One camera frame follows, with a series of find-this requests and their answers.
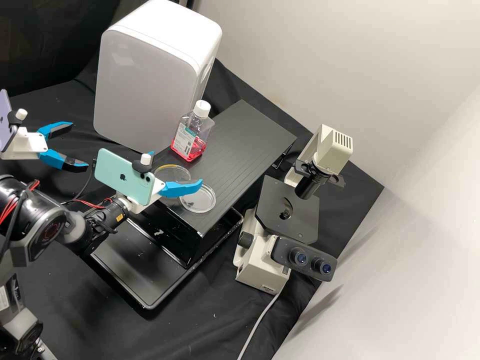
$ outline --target black cloth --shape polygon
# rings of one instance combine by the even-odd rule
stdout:
[[[0,1],[0,79],[10,95],[71,80],[120,0]]]
[[[243,98],[259,111],[298,136],[293,156],[279,170],[281,178],[311,134],[290,116],[225,69],[215,65],[205,98],[220,112]],[[99,136],[93,129],[94,94],[70,81],[11,100],[29,115],[30,131],[56,121],[73,121],[71,133],[49,141],[68,156],[91,163],[105,147],[128,159],[133,151]],[[10,173],[28,182],[38,178],[40,189],[58,200],[68,200],[87,174],[52,169],[40,161],[0,161],[0,174]],[[343,171],[347,187],[320,189],[321,237],[315,246],[338,255],[368,212],[382,186],[348,163]],[[255,205],[261,181],[235,207],[244,212]],[[95,179],[87,188],[89,199],[101,192]],[[53,243],[29,268],[18,270],[26,304],[44,322],[42,339],[59,359],[236,359],[256,319],[272,297],[235,281],[232,264],[238,232],[228,238],[156,310],[142,312],[68,249]],[[278,301],[257,329],[245,359],[270,359],[319,283],[293,272]]]

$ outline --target microscope base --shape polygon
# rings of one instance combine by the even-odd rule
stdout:
[[[253,241],[248,249],[236,246],[233,257],[233,265],[237,267],[235,280],[275,295],[289,279],[291,270],[271,259],[277,236],[264,230],[255,211],[253,208],[245,212],[241,231],[252,234]]]

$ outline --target white wall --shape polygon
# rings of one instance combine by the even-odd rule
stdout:
[[[480,88],[385,189],[275,360],[480,359]]]
[[[218,58],[309,130],[354,139],[389,185],[480,83],[480,3],[196,0],[220,24]]]

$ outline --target microscope stage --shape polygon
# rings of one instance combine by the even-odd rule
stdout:
[[[295,188],[265,175],[255,217],[269,233],[312,244],[319,237],[320,199],[301,199]]]

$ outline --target white cable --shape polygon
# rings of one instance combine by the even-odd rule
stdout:
[[[286,283],[283,284],[280,291],[273,297],[273,299],[270,301],[270,303],[266,306],[266,308],[263,310],[263,312],[260,314],[260,316],[256,320],[256,323],[255,323],[255,325],[253,325],[253,329],[250,331],[250,335],[248,335],[248,338],[246,339],[245,344],[243,345],[243,348],[240,351],[240,355],[238,355],[236,360],[242,360],[242,356],[244,355],[245,350],[247,350],[247,347],[250,344],[250,340],[252,340],[252,337],[254,336],[255,330],[257,330],[257,327],[259,326],[260,322],[264,318],[267,311],[272,307],[272,305],[275,303],[275,301],[277,301],[277,299],[279,298],[280,293],[282,292],[282,290],[285,287],[285,284]]]

